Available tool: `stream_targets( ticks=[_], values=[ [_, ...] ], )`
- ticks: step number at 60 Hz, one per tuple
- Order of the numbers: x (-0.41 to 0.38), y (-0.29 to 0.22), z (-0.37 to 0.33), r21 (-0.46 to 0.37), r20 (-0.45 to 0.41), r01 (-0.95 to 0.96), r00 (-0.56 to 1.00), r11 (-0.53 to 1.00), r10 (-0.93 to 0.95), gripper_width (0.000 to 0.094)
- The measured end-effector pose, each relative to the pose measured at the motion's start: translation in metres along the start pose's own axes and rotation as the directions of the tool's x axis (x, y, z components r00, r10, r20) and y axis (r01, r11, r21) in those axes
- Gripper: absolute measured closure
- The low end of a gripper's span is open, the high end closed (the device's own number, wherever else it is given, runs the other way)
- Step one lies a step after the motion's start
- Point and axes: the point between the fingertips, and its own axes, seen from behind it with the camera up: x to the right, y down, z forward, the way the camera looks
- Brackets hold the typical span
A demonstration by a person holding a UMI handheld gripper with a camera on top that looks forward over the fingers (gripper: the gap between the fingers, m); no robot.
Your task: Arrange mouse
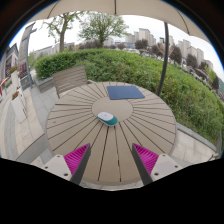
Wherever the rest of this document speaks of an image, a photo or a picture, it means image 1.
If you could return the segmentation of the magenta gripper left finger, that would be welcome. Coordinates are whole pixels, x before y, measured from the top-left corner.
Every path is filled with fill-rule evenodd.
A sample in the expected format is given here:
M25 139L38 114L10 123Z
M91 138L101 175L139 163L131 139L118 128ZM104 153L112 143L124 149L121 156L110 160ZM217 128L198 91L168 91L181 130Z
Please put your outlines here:
M69 152L65 156L56 154L42 169L79 185L90 154L90 144L86 144Z

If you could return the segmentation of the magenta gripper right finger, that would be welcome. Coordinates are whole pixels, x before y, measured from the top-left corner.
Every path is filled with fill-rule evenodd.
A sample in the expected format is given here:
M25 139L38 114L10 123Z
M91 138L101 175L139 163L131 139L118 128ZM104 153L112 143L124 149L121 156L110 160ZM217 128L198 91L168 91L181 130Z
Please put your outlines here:
M132 156L144 185L182 169L169 155L158 155L135 143L132 144Z

